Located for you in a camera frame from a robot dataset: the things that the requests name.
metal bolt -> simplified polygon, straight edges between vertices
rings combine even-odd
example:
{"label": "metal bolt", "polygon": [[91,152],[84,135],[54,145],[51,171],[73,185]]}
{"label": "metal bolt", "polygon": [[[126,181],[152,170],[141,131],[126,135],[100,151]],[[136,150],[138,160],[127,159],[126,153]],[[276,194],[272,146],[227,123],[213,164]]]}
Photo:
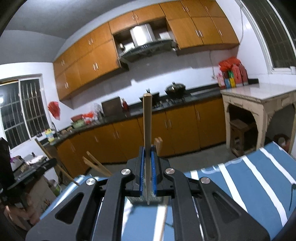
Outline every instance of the metal bolt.
{"label": "metal bolt", "polygon": [[96,180],[94,178],[89,178],[86,180],[86,184],[89,186],[95,184],[95,182]]}
{"label": "metal bolt", "polygon": [[121,170],[121,174],[122,174],[122,175],[128,175],[128,174],[130,174],[130,173],[131,173],[131,170],[128,169],[128,168],[125,168],[125,169],[122,169],[122,170]]}
{"label": "metal bolt", "polygon": [[167,169],[165,170],[165,172],[166,172],[167,174],[174,174],[174,173],[175,173],[175,170],[174,170],[173,168],[167,168]]}
{"label": "metal bolt", "polygon": [[209,184],[211,180],[210,180],[209,178],[207,178],[207,177],[202,177],[202,178],[200,179],[200,181],[201,181],[203,184]]}

kitchen countertop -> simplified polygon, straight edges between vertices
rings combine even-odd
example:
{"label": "kitchen countertop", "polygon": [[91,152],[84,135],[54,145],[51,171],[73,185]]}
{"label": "kitchen countertop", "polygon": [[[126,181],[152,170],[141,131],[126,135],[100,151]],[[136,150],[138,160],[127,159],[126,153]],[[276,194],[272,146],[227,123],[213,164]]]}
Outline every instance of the kitchen countertop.
{"label": "kitchen countertop", "polygon": [[275,96],[290,93],[295,90],[296,87],[293,86],[260,83],[221,90],[221,94],[264,103]]}
{"label": "kitchen countertop", "polygon": [[[176,102],[176,103],[163,102],[163,106],[152,109],[152,112],[153,113],[154,112],[161,112],[161,111],[164,111],[164,110],[167,110],[170,108],[187,105],[187,104],[190,104],[193,102],[201,101],[201,100],[211,98],[211,97],[216,97],[216,96],[221,96],[219,88],[212,88],[212,89],[208,89],[208,90],[204,90],[204,91],[199,91],[199,92],[194,93],[193,95],[186,96],[184,98],[184,100],[180,101],[180,102]],[[143,107],[139,107],[139,108],[130,109],[129,112],[124,112],[121,115],[103,117],[102,121],[93,121],[89,125],[85,125],[83,127],[73,129],[71,132],[68,132],[67,134],[62,135],[59,138],[55,138],[55,140],[53,142],[51,142],[51,143],[47,142],[43,146],[47,146],[48,144],[51,146],[55,146],[55,145],[58,145],[59,143],[63,142],[65,139],[67,139],[77,133],[80,133],[80,132],[83,132],[86,130],[90,130],[90,129],[94,129],[94,128],[97,128],[100,126],[113,124],[113,123],[120,122],[120,121],[134,119],[134,118],[140,117],[142,115],[143,115]]]}

gray floor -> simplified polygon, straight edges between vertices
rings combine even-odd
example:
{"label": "gray floor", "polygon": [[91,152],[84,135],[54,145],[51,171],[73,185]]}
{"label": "gray floor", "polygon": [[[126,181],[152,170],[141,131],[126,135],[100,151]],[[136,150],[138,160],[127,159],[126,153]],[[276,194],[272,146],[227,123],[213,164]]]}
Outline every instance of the gray floor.
{"label": "gray floor", "polygon": [[[169,161],[172,168],[176,168],[182,172],[188,172],[190,170],[217,165],[235,158],[236,156],[229,149],[226,149],[226,145],[223,144],[192,154],[172,157],[169,158]],[[125,164],[110,164],[104,166],[112,173],[125,168]],[[103,176],[94,169],[91,169],[88,174],[92,176]]]}

window frame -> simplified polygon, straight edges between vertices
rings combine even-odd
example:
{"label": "window frame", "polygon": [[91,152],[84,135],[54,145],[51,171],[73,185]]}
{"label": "window frame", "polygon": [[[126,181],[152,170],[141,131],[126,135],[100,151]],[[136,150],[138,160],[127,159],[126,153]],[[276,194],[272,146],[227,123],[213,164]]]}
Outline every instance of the window frame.
{"label": "window frame", "polygon": [[[44,131],[41,133],[42,134],[41,137],[37,137],[37,136],[31,137],[31,135],[30,135],[29,128],[28,128],[28,125],[27,125],[27,121],[26,121],[26,118],[25,118],[24,108],[23,108],[23,105],[22,105],[22,95],[20,94],[20,90],[21,90],[20,84],[21,84],[21,81],[32,80],[32,79],[38,79],[39,80],[39,87],[40,87],[42,104],[43,104],[45,116],[46,116],[46,119],[47,119],[47,122],[48,122],[49,126],[51,126],[52,120],[51,120],[51,117],[50,117],[50,114],[49,114],[49,111],[48,111],[48,108],[47,108],[47,101],[46,101],[46,97],[45,97],[45,91],[44,91],[44,85],[43,85],[43,79],[42,79],[42,77],[41,76],[30,76],[30,77],[21,77],[21,78],[15,77],[15,78],[11,78],[11,79],[12,80],[13,79],[18,79],[19,95],[20,95],[20,102],[21,102],[21,112],[22,112],[22,116],[24,117],[26,130],[27,130],[28,135],[29,135],[29,139],[28,140],[24,141],[23,143],[19,144],[16,147],[10,149],[10,150],[16,151],[18,149],[23,148],[27,143],[29,143],[30,141],[34,140],[35,138],[37,138],[39,141],[40,140],[43,140],[44,138],[46,138],[46,135],[45,135],[45,132]],[[2,131],[3,131],[4,135],[5,135],[5,139],[7,140],[7,137],[6,137],[6,134],[5,134],[5,130],[4,130],[4,126],[3,126],[3,122],[2,122],[1,108],[0,108],[0,127],[2,128]]]}
{"label": "window frame", "polygon": [[[249,9],[246,7],[246,5],[241,0],[235,0],[235,1],[239,5],[239,7],[242,9],[243,13],[246,15],[247,19],[249,20],[249,22],[255,32],[255,35],[257,36],[257,39],[259,40],[259,44],[261,46],[261,49],[262,49],[262,52],[264,55],[264,59],[265,59],[265,63],[267,66],[268,74],[292,74],[290,68],[275,68],[274,67],[272,60],[271,60],[270,52],[268,50],[267,43],[265,42],[264,36],[263,36],[256,20],[254,19],[253,15],[249,11]],[[288,38],[290,40],[290,44],[292,45],[294,55],[296,57],[296,47],[294,45],[294,42],[292,40],[292,37],[289,33],[289,30],[288,30],[286,24],[284,23],[283,19],[281,18],[280,14],[278,13],[278,11],[274,7],[274,5],[269,0],[266,0],[266,1],[270,4],[272,9],[276,13],[277,17],[279,18],[281,24],[283,25],[283,27],[288,35]]]}

ceiling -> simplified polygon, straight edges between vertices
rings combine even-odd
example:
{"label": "ceiling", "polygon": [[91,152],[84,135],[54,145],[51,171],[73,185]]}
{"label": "ceiling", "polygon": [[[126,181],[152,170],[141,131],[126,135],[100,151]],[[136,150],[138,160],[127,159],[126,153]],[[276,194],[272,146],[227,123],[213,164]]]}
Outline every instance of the ceiling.
{"label": "ceiling", "polygon": [[27,0],[6,30],[32,31],[67,39],[99,15],[132,0]]}

